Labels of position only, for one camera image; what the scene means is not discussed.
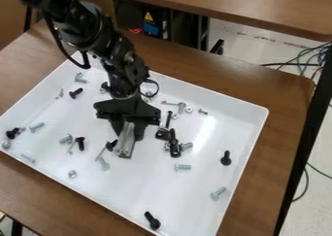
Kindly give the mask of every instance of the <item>hex bolt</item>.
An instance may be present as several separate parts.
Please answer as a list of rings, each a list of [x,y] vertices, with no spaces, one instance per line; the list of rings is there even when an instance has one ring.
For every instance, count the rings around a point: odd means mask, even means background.
[[[205,111],[203,111],[202,109],[199,109],[199,110],[198,110],[198,113],[199,113],[199,114],[203,114],[203,115],[207,115],[207,114],[208,114],[208,112],[205,112]]]
[[[61,145],[64,145],[64,144],[66,144],[66,143],[68,143],[68,144],[72,144],[72,143],[73,143],[73,140],[74,140],[73,136],[72,136],[71,134],[68,134],[66,137],[60,139],[60,140],[59,140],[59,143],[60,143]]]
[[[21,154],[21,156],[23,158],[25,158],[26,160],[28,160],[29,162],[31,162],[31,163],[35,163],[36,162],[36,159],[34,159],[34,158],[32,158],[32,157],[30,157],[30,156],[28,156],[26,154]]]
[[[42,128],[44,125],[45,124],[43,122],[39,122],[35,125],[30,126],[29,128],[32,133],[35,133],[38,129]]]
[[[68,177],[70,179],[74,179],[78,176],[78,173],[75,171],[75,170],[71,170],[69,173],[68,173]]]
[[[179,170],[190,170],[191,169],[191,165],[190,164],[179,164],[179,163],[176,163],[174,165],[174,169],[176,171],[179,171]]]
[[[146,211],[144,213],[144,216],[149,221],[149,227],[151,227],[153,231],[157,230],[160,227],[160,221],[154,218],[150,212]]]
[[[84,151],[84,140],[85,140],[85,137],[80,137],[80,138],[75,139],[75,141],[78,142],[78,144],[79,144],[79,149],[81,152]]]
[[[171,122],[171,117],[172,117],[173,112],[168,111],[167,114],[168,114],[168,116],[167,116],[167,119],[166,119],[165,127],[168,129],[170,127],[170,122]]]
[[[221,187],[220,189],[218,189],[217,191],[212,192],[212,193],[210,194],[210,196],[211,196],[211,198],[212,198],[214,201],[217,201],[218,198],[220,197],[220,195],[221,195],[224,191],[226,191],[226,187],[222,186],[222,187]]]
[[[224,166],[228,166],[232,163],[232,159],[230,158],[230,151],[225,151],[223,157],[220,160],[221,164]]]
[[[180,150],[183,152],[193,147],[192,143],[180,144]]]
[[[102,165],[103,171],[108,171],[110,169],[110,164],[107,163],[103,157],[99,157],[99,162]]]
[[[79,95],[80,93],[83,92],[83,89],[80,87],[79,89],[75,90],[75,91],[70,91],[69,92],[69,96],[72,98],[72,99],[76,99],[76,96]]]
[[[12,142],[9,139],[5,139],[2,144],[1,144],[2,148],[7,150],[12,146]]]
[[[18,132],[19,132],[19,128],[16,127],[11,131],[6,131],[6,136],[9,139],[14,139]]]

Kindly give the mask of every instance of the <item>metal frame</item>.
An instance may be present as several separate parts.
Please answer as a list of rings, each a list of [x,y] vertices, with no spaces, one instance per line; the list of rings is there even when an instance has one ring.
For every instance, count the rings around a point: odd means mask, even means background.
[[[274,236],[278,236],[288,213],[296,188],[300,183],[303,171],[315,144],[321,124],[332,97],[332,46],[325,55],[325,64],[321,70],[319,82],[310,103],[306,121],[302,130],[299,146],[295,155],[292,170],[284,193],[282,207],[279,212]]]

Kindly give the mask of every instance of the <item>cable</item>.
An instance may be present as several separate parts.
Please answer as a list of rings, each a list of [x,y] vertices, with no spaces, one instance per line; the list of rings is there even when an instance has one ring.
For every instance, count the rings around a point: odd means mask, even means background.
[[[61,41],[57,35],[57,32],[54,29],[53,21],[51,20],[50,16],[47,13],[43,13],[44,19],[47,22],[48,28],[50,30],[51,35],[53,36],[57,46],[59,47],[60,51],[67,57],[68,60],[73,62],[76,66],[83,68],[83,69],[89,69],[91,68],[90,63],[88,62],[87,54],[85,51],[80,51],[82,58],[83,58],[83,64],[80,64],[80,62],[76,61],[74,58],[72,58],[68,52],[63,48]]]
[[[332,180],[332,177],[325,174],[324,172],[318,170],[317,168],[315,168],[311,163],[307,162],[307,164],[312,168],[314,169],[315,171],[317,171],[320,175],[324,176],[325,178],[328,178],[328,179],[331,179]]]
[[[304,172],[305,172],[305,176],[306,176],[306,186],[305,186],[305,189],[303,189],[302,193],[298,197],[294,198],[292,200],[292,202],[295,202],[295,201],[298,201],[299,199],[301,199],[306,194],[306,192],[308,191],[308,187],[309,187],[309,174],[308,174],[308,171],[307,171],[306,168],[305,168]]]

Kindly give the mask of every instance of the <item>black cable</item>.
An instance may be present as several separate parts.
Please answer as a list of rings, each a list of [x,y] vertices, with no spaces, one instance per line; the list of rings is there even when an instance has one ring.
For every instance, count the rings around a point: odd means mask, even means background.
[[[314,63],[266,63],[266,64],[261,64],[260,66],[274,66],[274,65],[287,65],[287,66],[298,66],[298,65],[301,65],[301,66],[318,66],[318,64],[314,64]]]
[[[143,96],[145,96],[147,98],[153,98],[155,95],[157,95],[157,93],[159,92],[159,89],[160,89],[160,86],[159,86],[158,82],[156,82],[154,80],[151,80],[151,79],[147,79],[145,81],[145,83],[147,83],[147,84],[155,84],[155,86],[156,86],[156,92],[154,94],[152,94],[152,95],[146,95],[146,94],[144,94],[143,92],[140,91],[141,95],[143,95]]]
[[[305,176],[306,176],[306,186],[305,186],[305,189],[302,191],[302,193],[298,197],[294,198],[292,200],[292,202],[295,202],[295,201],[298,201],[299,199],[301,199],[306,194],[306,192],[308,191],[308,187],[309,187],[309,174],[308,174],[308,171],[307,171],[306,168],[305,168]]]
[[[91,65],[88,61],[88,57],[85,51],[80,51],[82,58],[83,58],[83,64],[80,64],[80,62],[76,61],[74,58],[72,58],[69,53],[63,48],[61,41],[57,35],[57,32],[54,29],[53,21],[51,20],[50,16],[47,13],[43,13],[44,19],[47,22],[48,28],[50,30],[51,35],[53,36],[57,46],[59,47],[60,51],[67,57],[68,60],[73,62],[76,66],[83,68],[83,69],[89,69],[91,68]]]
[[[26,13],[25,13],[25,21],[24,21],[24,27],[23,27],[23,32],[26,32],[30,29],[31,26],[31,17],[32,17],[32,8],[27,7],[26,8]]]

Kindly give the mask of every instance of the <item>metal part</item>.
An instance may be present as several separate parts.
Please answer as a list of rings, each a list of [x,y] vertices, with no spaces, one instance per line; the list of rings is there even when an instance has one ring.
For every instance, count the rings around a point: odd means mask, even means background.
[[[172,114],[172,119],[178,119],[178,114]]]
[[[73,143],[73,140],[74,140],[74,137],[71,135],[71,134],[68,134],[66,137],[62,138],[59,140],[59,143],[61,145],[64,145],[66,143],[68,144],[72,144]]]
[[[135,124],[133,122],[124,123],[115,148],[115,153],[119,157],[131,157],[135,145],[134,129]]]
[[[8,138],[6,138],[2,142],[1,146],[2,146],[3,149],[7,150],[12,146],[12,142]]]
[[[74,179],[78,176],[78,173],[75,171],[75,170],[71,170],[69,173],[68,173],[68,177],[70,179]]]
[[[106,162],[103,157],[99,157],[99,162],[102,165],[103,171],[108,171],[110,169],[110,164],[108,162]]]
[[[43,122],[39,122],[35,125],[31,125],[29,128],[32,133],[35,133],[38,129],[42,128],[44,125],[45,124]]]
[[[192,143],[180,144],[180,151],[184,152],[188,149],[191,149],[192,147],[193,147]]]
[[[179,164],[179,163],[176,163],[174,165],[174,169],[176,171],[179,171],[179,170],[190,170],[191,169],[191,165],[190,164]]]
[[[35,163],[36,162],[36,159],[26,155],[26,154],[21,154],[21,157],[25,158],[26,160],[28,160],[29,162],[31,163]]]
[[[83,76],[83,74],[81,72],[76,74],[74,81],[76,83],[87,84],[87,80],[82,79],[82,76]]]
[[[199,109],[199,110],[198,110],[198,114],[207,115],[208,112],[205,112],[205,111],[203,111],[202,109]]]
[[[214,201],[217,201],[217,200],[219,199],[220,195],[221,195],[224,191],[226,191],[226,187],[222,186],[222,187],[221,187],[220,189],[218,189],[217,191],[212,192],[212,193],[210,194],[210,196],[211,196],[211,198],[212,198]]]
[[[193,112],[193,109],[191,107],[186,107],[185,112],[191,114]]]
[[[69,92],[69,96],[72,98],[72,99],[76,99],[76,96],[77,95],[79,95],[80,93],[82,93],[83,92],[83,88],[79,88],[79,89],[77,89],[77,90],[75,90],[75,91],[70,91]]]
[[[146,211],[144,213],[144,216],[149,221],[149,227],[151,227],[153,231],[157,230],[160,227],[160,221],[154,218],[150,212]]]

